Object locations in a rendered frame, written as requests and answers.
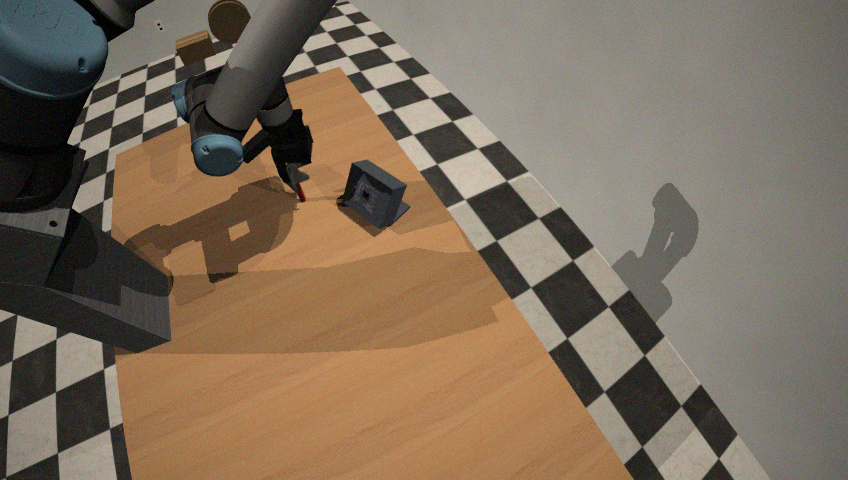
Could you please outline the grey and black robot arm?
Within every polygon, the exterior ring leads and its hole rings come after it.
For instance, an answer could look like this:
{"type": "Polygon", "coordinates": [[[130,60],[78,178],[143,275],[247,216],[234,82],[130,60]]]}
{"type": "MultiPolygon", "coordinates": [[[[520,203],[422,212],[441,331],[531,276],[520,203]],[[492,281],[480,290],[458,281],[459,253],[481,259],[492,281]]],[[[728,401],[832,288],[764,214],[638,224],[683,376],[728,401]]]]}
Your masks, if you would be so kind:
{"type": "MultiPolygon", "coordinates": [[[[153,1],[0,0],[0,212],[41,208],[61,194],[67,141],[108,42],[153,1]]],[[[242,145],[256,118],[273,127],[291,117],[283,75],[336,1],[261,0],[224,66],[173,86],[201,172],[229,175],[278,139],[261,129],[242,145]]]]}

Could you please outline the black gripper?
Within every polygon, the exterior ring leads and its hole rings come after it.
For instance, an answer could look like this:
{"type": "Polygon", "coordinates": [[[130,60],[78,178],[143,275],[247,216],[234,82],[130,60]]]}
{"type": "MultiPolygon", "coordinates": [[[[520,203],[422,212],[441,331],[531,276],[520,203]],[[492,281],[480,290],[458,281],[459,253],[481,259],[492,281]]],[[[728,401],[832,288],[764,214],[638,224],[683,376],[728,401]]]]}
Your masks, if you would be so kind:
{"type": "Polygon", "coordinates": [[[309,126],[304,126],[302,115],[301,109],[295,109],[291,117],[278,126],[261,125],[264,131],[275,133],[278,136],[278,139],[269,145],[271,155],[280,178],[296,193],[299,193],[296,184],[310,178],[308,173],[299,171],[298,168],[312,163],[313,139],[309,126]],[[284,130],[281,131],[282,129],[284,130]]]}

